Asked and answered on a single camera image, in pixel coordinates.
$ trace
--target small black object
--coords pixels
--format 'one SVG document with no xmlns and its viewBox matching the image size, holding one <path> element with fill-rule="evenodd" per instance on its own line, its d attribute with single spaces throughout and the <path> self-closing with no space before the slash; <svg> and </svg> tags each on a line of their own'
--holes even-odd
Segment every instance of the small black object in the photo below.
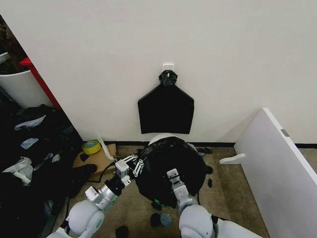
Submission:
<svg viewBox="0 0 317 238">
<path fill-rule="evenodd" d="M 127 238 L 128 234 L 129 234 L 129 231 L 126 226 L 121 226 L 115 230 L 116 238 Z"/>
<path fill-rule="evenodd" d="M 87 154 L 81 154 L 80 155 L 80 159 L 81 159 L 82 162 L 85 162 L 86 159 L 88 159 L 88 158 L 89 158 L 89 155 L 87 155 Z"/>
<path fill-rule="evenodd" d="M 198 191 L 198 193 L 197 193 L 197 202 L 198 202 L 198 205 L 200 205 L 199 191 Z"/>
<path fill-rule="evenodd" d="M 206 166 L 206 173 L 207 173 L 208 175 L 211 175 L 211 174 L 213 173 L 213 169 L 212 169 L 211 166 Z"/>
<path fill-rule="evenodd" d="M 205 148 L 202 148 L 202 147 L 198 147 L 197 148 L 197 151 L 198 152 L 201 152 L 201 153 L 205 153 L 205 154 L 212 154 L 212 150 L 205 147 Z"/>
<path fill-rule="evenodd" d="M 150 218 L 151 226 L 152 227 L 158 227 L 161 225 L 160 223 L 160 214 L 159 213 L 153 213 Z"/>
<path fill-rule="evenodd" d="M 159 210 L 159 211 L 162 210 L 162 206 L 159 205 L 159 204 L 157 204 L 156 202 L 152 202 L 151 205 L 152 205 L 153 208 L 155 208 L 155 209 L 157 209 L 157 210 Z"/>
<path fill-rule="evenodd" d="M 208 187 L 212 187 L 212 180 L 208 179 Z"/>
<path fill-rule="evenodd" d="M 194 99 L 176 85 L 177 74 L 165 70 L 160 85 L 138 101 L 141 133 L 189 134 L 194 115 Z"/>
</svg>

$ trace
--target floor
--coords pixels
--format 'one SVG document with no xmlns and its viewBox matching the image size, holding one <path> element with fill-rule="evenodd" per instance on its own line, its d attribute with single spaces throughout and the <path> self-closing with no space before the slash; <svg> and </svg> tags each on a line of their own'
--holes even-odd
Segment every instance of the floor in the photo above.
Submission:
<svg viewBox="0 0 317 238">
<path fill-rule="evenodd" d="M 118 155 L 130 155 L 140 146 L 118 146 Z M 200 202 L 210 213 L 234 221 L 245 228 L 268 238 L 266 227 L 253 198 L 249 185 L 240 165 L 220 166 L 219 160 L 236 155 L 233 148 L 212 147 L 212 154 L 206 154 L 204 161 L 212 166 L 213 174 L 206 176 L 206 181 L 200 191 Z M 305 158 L 317 171 L 317 149 L 300 149 Z M 112 175 L 104 175 L 103 181 Z M 212 188 L 207 181 L 211 178 Z M 91 185 L 87 183 L 81 192 L 70 201 L 70 207 L 76 202 L 84 200 L 85 190 Z M 54 228 L 62 223 L 65 216 L 64 205 Z M 162 212 L 171 214 L 170 227 L 152 228 L 150 216 L 158 212 L 151 206 L 151 202 L 139 194 L 133 182 L 122 191 L 114 206 L 106 213 L 101 228 L 94 234 L 94 238 L 115 238 L 115 229 L 125 225 L 129 229 L 129 238 L 179 238 L 178 214 L 176 209 L 163 207 Z"/>
</svg>

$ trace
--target tape roll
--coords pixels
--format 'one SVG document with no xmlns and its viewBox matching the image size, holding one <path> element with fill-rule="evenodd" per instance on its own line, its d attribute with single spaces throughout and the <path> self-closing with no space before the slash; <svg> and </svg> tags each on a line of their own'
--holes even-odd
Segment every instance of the tape roll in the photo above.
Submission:
<svg viewBox="0 0 317 238">
<path fill-rule="evenodd" d="M 82 149 L 86 155 L 92 155 L 100 151 L 101 144 L 97 140 L 90 140 L 83 144 Z"/>
</svg>

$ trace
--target cardboard box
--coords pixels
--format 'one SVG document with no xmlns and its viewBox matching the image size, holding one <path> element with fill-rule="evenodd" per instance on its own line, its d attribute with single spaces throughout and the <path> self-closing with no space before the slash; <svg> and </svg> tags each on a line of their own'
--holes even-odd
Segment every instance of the cardboard box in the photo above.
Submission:
<svg viewBox="0 0 317 238">
<path fill-rule="evenodd" d="M 116 146 L 115 144 L 107 145 L 108 150 L 112 156 L 116 155 Z M 94 164 L 97 165 L 97 171 L 93 173 L 90 178 L 99 177 L 100 174 L 103 172 L 105 167 L 107 167 L 109 164 L 111 164 L 112 160 L 108 159 L 105 155 L 104 150 L 101 148 L 100 151 L 98 151 L 95 154 L 92 154 L 86 159 L 84 162 L 80 159 L 80 155 L 84 154 L 84 152 L 80 152 L 73 163 L 73 168 L 80 167 L 86 164 Z M 114 172 L 114 166 L 111 166 L 108 168 L 105 172 L 105 174 L 109 174 Z"/>
</svg>

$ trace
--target white wooden plank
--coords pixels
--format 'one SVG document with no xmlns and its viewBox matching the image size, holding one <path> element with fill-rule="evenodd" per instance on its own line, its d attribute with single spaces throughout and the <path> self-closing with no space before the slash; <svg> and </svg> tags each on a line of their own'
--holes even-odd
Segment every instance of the white wooden plank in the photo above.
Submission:
<svg viewBox="0 0 317 238">
<path fill-rule="evenodd" d="M 246 157 L 245 154 L 237 154 L 236 156 L 223 158 L 219 161 L 221 165 L 238 165 Z"/>
<path fill-rule="evenodd" d="M 234 148 L 272 238 L 317 237 L 317 175 L 268 108 Z"/>
</svg>

